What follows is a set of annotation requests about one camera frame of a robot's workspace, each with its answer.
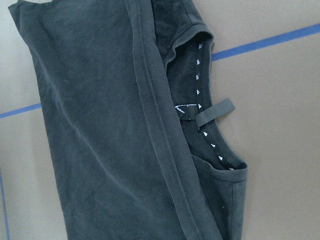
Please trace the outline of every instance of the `blue tape strip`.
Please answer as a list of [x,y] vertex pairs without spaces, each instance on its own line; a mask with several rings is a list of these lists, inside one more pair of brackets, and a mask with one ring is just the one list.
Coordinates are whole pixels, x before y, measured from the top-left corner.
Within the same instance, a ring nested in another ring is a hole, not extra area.
[[34,110],[34,109],[39,109],[39,108],[41,108],[41,103],[33,104],[33,105],[30,105],[30,106],[25,106],[25,107],[22,107],[22,108],[19,108],[19,109],[16,109],[16,110],[12,110],[12,111],[8,111],[8,112],[5,112],[5,113],[1,113],[0,114],[0,119],[6,118],[6,117],[9,117],[9,116],[12,116],[12,115],[24,113],[24,112],[27,112],[27,111],[31,111],[31,110]]
[[3,205],[3,215],[4,215],[4,222],[5,222],[5,230],[6,230],[6,239],[10,240],[9,222],[8,222],[8,215],[7,215],[7,209],[6,209],[6,200],[5,200],[5,189],[4,189],[4,184],[2,182],[1,168],[0,168],[0,185],[1,185],[1,197],[2,197],[2,205]]
[[309,36],[312,34],[320,33],[320,23],[300,28],[294,31],[289,31],[276,36],[268,37],[259,41],[254,41],[245,45],[237,46],[227,50],[219,51],[211,55],[212,61],[217,61],[220,59],[225,59],[238,54],[243,54],[253,50],[265,48],[271,45],[287,42],[293,39]]

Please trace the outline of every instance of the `folded garment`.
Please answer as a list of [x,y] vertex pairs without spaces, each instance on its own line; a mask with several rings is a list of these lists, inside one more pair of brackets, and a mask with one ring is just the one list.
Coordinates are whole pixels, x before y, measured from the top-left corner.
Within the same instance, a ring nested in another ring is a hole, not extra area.
[[18,0],[69,240],[240,240],[248,165],[192,0]]

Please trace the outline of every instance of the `sleeveless top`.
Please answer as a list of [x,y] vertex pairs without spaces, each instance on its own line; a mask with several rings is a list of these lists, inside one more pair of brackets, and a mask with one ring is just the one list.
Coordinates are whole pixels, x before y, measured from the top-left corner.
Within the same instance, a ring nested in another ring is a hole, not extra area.
[[69,240],[240,240],[248,165],[192,0],[18,0]]

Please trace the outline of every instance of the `garment seam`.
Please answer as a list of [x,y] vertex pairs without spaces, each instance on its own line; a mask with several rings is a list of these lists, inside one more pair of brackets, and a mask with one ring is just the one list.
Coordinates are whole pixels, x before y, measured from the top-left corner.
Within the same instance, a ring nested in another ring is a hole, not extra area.
[[191,23],[192,25],[195,25],[195,24],[191,21],[191,19],[190,19],[190,17],[189,17],[189,12],[188,12],[188,10],[187,10],[187,8],[186,8],[185,4],[184,4],[184,1],[183,1],[183,0],[180,0],[180,2],[181,2],[181,3],[182,3],[182,5],[183,5],[183,8],[184,8],[184,10],[185,10],[185,13],[186,13],[186,15],[187,15],[187,17],[188,17],[188,19],[189,19],[190,23]]
[[233,221],[233,212],[234,212],[234,187],[235,185],[233,184],[232,185],[232,188],[231,188],[231,214],[230,214],[230,238],[232,238],[232,221]]
[[243,179],[243,180],[240,180],[240,181],[224,180],[224,179],[221,179],[221,178],[218,178],[218,177],[216,177],[216,176],[212,175],[211,173],[209,173],[209,172],[207,172],[207,171],[205,171],[205,170],[203,170],[203,169],[199,168],[198,166],[195,166],[195,168],[196,168],[196,169],[198,169],[199,171],[201,171],[201,172],[203,172],[203,173],[205,173],[205,174],[207,174],[207,175],[211,176],[211,177],[212,177],[212,178],[214,178],[214,179],[217,179],[217,180],[220,180],[220,181],[224,181],[224,182],[228,182],[228,183],[234,183],[234,184],[236,184],[236,183],[241,183],[241,182],[244,182],[244,181],[246,181],[246,180],[247,180],[247,178],[245,178],[245,179]]
[[[141,9],[140,9],[140,4],[138,4],[138,7],[139,7],[139,9],[138,9],[138,15],[139,15],[139,20],[138,20],[138,24],[139,24],[139,26],[140,26],[140,29],[141,29],[141,31],[142,31],[142,25],[141,25]],[[149,70],[149,67],[148,67],[148,64],[147,64],[147,59],[146,59],[146,54],[145,54],[145,37],[144,37],[144,34],[142,33],[142,32],[140,32],[140,35],[141,35],[141,38],[143,39],[143,41],[142,41],[142,52],[143,52],[143,64],[144,64],[144,66],[146,67],[146,69],[147,69],[147,75],[149,76],[149,78],[150,78],[150,70]],[[152,95],[153,95],[153,98],[154,99],[156,99],[156,96],[155,96],[155,94],[154,94],[154,88],[153,88],[153,84],[152,84],[152,82],[151,81],[148,81],[148,84],[149,84],[149,86],[151,87],[151,92],[152,92]],[[161,125],[162,125],[162,127],[164,128],[164,124],[163,124],[163,120],[162,120],[162,118],[161,118],[161,116],[160,116],[160,122],[161,122]],[[193,211],[192,211],[192,209],[191,209],[191,207],[190,207],[190,202],[189,202],[189,200],[188,200],[188,198],[187,198],[187,196],[186,196],[186,193],[185,193],[185,189],[183,188],[183,185],[182,185],[182,182],[181,182],[181,178],[180,178],[180,176],[179,176],[179,174],[177,174],[177,177],[178,177],[178,179],[179,179],[179,182],[180,182],[180,185],[181,185],[181,188],[182,188],[182,192],[183,192],[183,198],[185,199],[185,202],[187,203],[187,206],[188,206],[188,208],[189,208],[189,213],[190,214],[188,214],[188,219],[189,219],[189,221],[191,221],[191,222],[193,222],[193,224],[194,224],[194,226],[195,226],[195,228],[196,228],[196,231],[197,232],[195,232],[195,234],[196,235],[199,235],[200,237],[201,237],[201,239],[204,239],[204,237],[202,236],[202,233],[201,233],[201,231],[200,231],[200,229],[199,229],[199,227],[198,227],[198,225],[197,225],[197,222],[196,222],[196,220],[195,220],[195,217],[194,217],[194,213],[193,213]]]
[[181,34],[174,40],[174,42],[172,43],[169,51],[165,54],[165,56],[164,56],[164,58],[163,58],[162,60],[166,59],[166,58],[168,57],[168,55],[170,54],[170,52],[173,51],[173,46],[174,46],[175,42],[176,42],[178,39],[180,39],[182,36],[184,36],[191,28],[193,28],[194,26],[197,26],[197,25],[204,25],[204,24],[202,24],[202,23],[192,24],[187,30],[185,30],[183,33],[181,33]]
[[[209,69],[210,70],[210,66],[211,66],[211,61],[209,61],[208,62],[208,65],[209,66],[207,66],[207,64],[204,64],[204,60],[205,61],[207,61],[207,59],[205,58],[205,54],[207,54],[206,53],[206,50],[207,50],[207,47],[209,47],[210,45],[208,45],[208,38],[206,38],[206,39],[203,39],[203,40],[201,40],[201,41],[199,41],[199,42],[197,42],[197,44],[203,44],[203,48],[202,48],[202,50],[201,50],[201,53],[200,53],[200,56],[199,56],[199,58],[200,58],[200,60],[201,60],[201,62],[202,62],[202,64],[201,64],[201,66],[200,66],[200,72],[201,73],[204,73],[205,74],[205,78],[206,79],[203,79],[203,77],[200,75],[200,79],[199,79],[199,81],[200,81],[200,83],[199,83],[199,85],[200,85],[200,88],[201,88],[201,91],[202,92],[208,92],[208,94],[209,94],[209,99],[210,99],[210,102],[213,104],[213,101],[212,101],[212,96],[211,96],[211,90],[210,90],[210,83],[211,83],[211,76],[210,76],[210,71],[207,71],[207,69]],[[200,100],[200,102],[197,102],[197,104],[202,104],[202,105],[204,105],[204,95],[203,94],[200,94],[199,95],[199,97],[196,95],[196,100],[197,99],[201,99]],[[198,107],[197,107],[197,112],[198,112],[198,114],[199,113],[201,113],[201,112],[203,112],[204,111],[204,109],[202,109],[202,110],[200,110]],[[224,156],[224,151],[222,151],[222,148],[221,148],[221,145],[220,145],[220,141],[218,141],[215,137],[214,137],[214,135],[212,134],[212,132],[215,132],[208,124],[206,124],[206,125],[204,125],[203,127],[202,127],[202,130],[201,130],[202,132],[208,132],[208,133],[210,133],[209,134],[209,137],[205,137],[203,134],[201,134],[202,135],[202,137],[204,138],[204,140],[208,143],[208,144],[215,144],[216,145],[216,147],[214,147],[214,150],[213,150],[213,152],[214,152],[214,154],[215,154],[215,156],[217,157],[217,159],[218,159],[218,156],[220,156],[221,155],[221,157],[222,158],[225,158],[225,156]],[[225,163],[225,161],[223,161],[222,162],[222,164],[226,167],[226,168],[228,168],[228,166],[226,166],[226,164],[228,164],[228,165],[232,165],[232,163],[230,163],[229,161],[228,161],[228,159],[226,158],[226,163]]]

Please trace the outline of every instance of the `fabric loop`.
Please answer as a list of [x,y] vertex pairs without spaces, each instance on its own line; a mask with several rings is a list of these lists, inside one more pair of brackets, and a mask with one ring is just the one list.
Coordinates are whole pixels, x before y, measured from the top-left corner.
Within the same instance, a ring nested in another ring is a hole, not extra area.
[[185,104],[175,106],[180,120],[195,120],[198,130],[206,123],[216,119],[235,109],[229,98],[212,105],[211,107],[198,113],[197,104]]

